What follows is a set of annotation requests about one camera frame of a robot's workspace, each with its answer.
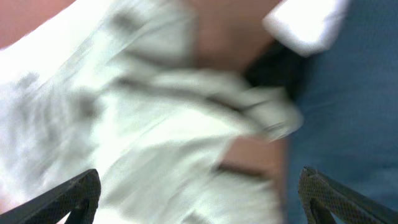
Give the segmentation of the khaki shorts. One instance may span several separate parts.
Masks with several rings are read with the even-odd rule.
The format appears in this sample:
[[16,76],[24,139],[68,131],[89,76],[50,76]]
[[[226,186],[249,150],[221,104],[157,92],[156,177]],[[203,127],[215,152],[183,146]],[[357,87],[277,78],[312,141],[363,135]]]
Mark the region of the khaki shorts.
[[271,180],[221,169],[301,124],[281,88],[193,67],[178,1],[77,1],[1,50],[1,208],[96,169],[96,223],[280,223]]

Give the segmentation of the navy blue garment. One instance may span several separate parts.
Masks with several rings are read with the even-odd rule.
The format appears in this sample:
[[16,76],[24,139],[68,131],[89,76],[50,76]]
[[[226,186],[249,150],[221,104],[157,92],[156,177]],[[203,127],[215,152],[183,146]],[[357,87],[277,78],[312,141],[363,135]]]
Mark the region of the navy blue garment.
[[313,167],[397,208],[397,1],[351,1],[332,48],[314,56],[290,137],[289,223],[307,221],[297,192]]

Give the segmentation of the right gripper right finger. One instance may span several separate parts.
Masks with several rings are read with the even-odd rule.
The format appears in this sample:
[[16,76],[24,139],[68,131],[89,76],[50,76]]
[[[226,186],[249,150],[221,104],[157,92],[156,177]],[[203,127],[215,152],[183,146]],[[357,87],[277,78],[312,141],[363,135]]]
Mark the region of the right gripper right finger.
[[304,167],[298,194],[309,224],[395,224],[397,212],[345,187],[318,170]]

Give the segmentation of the white garment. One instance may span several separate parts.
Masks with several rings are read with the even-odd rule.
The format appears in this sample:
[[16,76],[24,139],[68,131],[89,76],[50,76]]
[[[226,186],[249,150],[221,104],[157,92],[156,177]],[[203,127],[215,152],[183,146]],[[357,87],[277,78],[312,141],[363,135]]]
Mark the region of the white garment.
[[350,0],[283,0],[262,20],[265,30],[302,57],[333,45]]

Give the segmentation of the black garment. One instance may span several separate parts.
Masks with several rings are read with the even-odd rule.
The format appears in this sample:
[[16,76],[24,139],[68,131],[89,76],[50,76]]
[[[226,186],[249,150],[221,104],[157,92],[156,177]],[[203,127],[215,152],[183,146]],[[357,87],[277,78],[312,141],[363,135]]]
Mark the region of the black garment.
[[243,72],[253,87],[282,87],[291,100],[299,96],[305,81],[308,58],[274,41]]

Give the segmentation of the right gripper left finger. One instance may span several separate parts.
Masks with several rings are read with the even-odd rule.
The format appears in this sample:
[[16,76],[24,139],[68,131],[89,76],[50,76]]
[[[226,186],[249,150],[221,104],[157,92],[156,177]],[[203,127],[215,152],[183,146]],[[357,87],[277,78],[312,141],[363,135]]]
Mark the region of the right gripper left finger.
[[101,195],[97,170],[89,169],[1,215],[1,224],[92,224]]

